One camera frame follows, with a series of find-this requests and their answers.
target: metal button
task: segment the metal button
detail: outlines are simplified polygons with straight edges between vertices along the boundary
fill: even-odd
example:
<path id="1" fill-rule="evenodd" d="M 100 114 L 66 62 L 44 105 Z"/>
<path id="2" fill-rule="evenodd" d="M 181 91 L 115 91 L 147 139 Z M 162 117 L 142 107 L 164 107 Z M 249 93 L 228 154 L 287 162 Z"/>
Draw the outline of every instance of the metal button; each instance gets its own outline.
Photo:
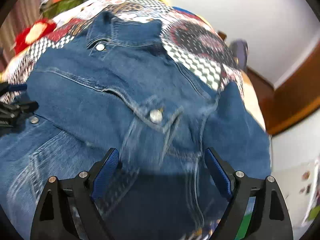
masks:
<path id="1" fill-rule="evenodd" d="M 30 119 L 30 122 L 33 123 L 33 124 L 36 124 L 39 122 L 39 118 L 33 116 L 31 119 Z"/>
<path id="2" fill-rule="evenodd" d="M 158 109 L 153 109 L 150 111 L 150 120 L 153 123 L 161 123 L 162 113 Z"/>
<path id="3" fill-rule="evenodd" d="M 80 178 L 85 178 L 86 176 L 88 176 L 88 173 L 87 173 L 86 171 L 81 171 L 81 172 L 79 173 L 79 177 L 80 177 Z"/>
<path id="4" fill-rule="evenodd" d="M 272 176 L 268 176 L 268 178 L 267 178 L 270 182 L 274 182 L 275 181 L 275 178 L 274 177 L 272 177 Z"/>
<path id="5" fill-rule="evenodd" d="M 244 176 L 244 173 L 242 171 L 237 171 L 236 172 L 236 175 L 239 177 L 239 178 L 242 178 Z"/>
<path id="6" fill-rule="evenodd" d="M 96 46 L 96 49 L 97 49 L 98 51 L 102 51 L 102 50 L 104 50 L 104 45 L 103 45 L 102 43 L 100 43 L 100 44 L 98 44 L 98 45 Z"/>
<path id="7" fill-rule="evenodd" d="M 55 176 L 51 176 L 51 177 L 49 178 L 49 182 L 53 183 L 53 182 L 55 182 L 55 181 L 56 181 L 56 177 L 55 177 Z"/>

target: denim jacket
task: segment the denim jacket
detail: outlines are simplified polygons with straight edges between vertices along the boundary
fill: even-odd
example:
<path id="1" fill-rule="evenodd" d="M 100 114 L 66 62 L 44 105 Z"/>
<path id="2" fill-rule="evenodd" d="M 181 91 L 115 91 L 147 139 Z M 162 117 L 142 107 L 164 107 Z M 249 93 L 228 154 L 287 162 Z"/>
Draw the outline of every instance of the denim jacket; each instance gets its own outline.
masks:
<path id="1" fill-rule="evenodd" d="M 270 173 L 268 135 L 237 85 L 216 92 L 173 61 L 161 24 L 101 12 L 38 59 L 27 84 L 39 122 L 0 137 L 0 203 L 25 239 L 48 177 L 74 177 L 110 147 L 123 168 L 96 205 L 115 239 L 180 239 L 221 218 L 227 202 L 204 164 L 207 147 L 250 177 Z"/>

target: red cloth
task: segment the red cloth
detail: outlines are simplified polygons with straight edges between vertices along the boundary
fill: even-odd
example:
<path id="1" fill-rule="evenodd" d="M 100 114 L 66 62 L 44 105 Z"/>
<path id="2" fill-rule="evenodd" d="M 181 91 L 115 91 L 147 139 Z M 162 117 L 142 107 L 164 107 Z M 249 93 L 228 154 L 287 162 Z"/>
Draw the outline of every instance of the red cloth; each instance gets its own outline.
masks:
<path id="1" fill-rule="evenodd" d="M 51 21 L 51 20 L 48 20 L 45 18 L 36 21 L 34 23 L 34 25 L 37 23 L 45 23 L 47 25 L 47 27 L 44 29 L 44 31 L 40 34 L 40 36 L 36 40 L 39 40 L 41 37 L 47 35 L 48 33 L 53 32 L 53 30 L 57 27 L 57 24 L 54 21 Z M 17 35 L 16 45 L 14 47 L 14 51 L 15 51 L 16 55 L 19 54 L 21 51 L 23 51 L 26 47 L 28 47 L 32 44 L 32 43 L 31 44 L 26 43 L 26 36 L 30 32 L 31 28 L 32 27 L 28 27 Z"/>

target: jacket collar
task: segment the jacket collar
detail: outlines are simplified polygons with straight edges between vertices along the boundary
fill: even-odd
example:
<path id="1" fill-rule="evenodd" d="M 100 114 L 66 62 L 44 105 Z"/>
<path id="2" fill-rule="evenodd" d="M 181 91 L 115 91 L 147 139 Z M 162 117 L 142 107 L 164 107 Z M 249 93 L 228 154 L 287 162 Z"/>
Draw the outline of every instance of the jacket collar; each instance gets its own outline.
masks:
<path id="1" fill-rule="evenodd" d="M 153 20 L 148 23 L 124 22 L 108 11 L 99 13 L 88 28 L 87 48 L 95 41 L 106 40 L 129 46 L 147 46 L 161 42 L 162 22 Z"/>

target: striped curtain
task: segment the striped curtain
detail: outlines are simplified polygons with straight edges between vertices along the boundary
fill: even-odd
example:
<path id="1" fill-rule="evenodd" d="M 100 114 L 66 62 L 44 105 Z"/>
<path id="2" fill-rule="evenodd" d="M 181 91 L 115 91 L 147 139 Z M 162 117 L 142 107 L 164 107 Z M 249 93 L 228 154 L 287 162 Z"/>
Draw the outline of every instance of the striped curtain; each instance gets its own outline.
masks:
<path id="1" fill-rule="evenodd" d="M 0 28 L 0 72 L 14 56 L 16 35 L 40 18 L 39 5 L 40 0 L 18 0 L 4 20 Z"/>

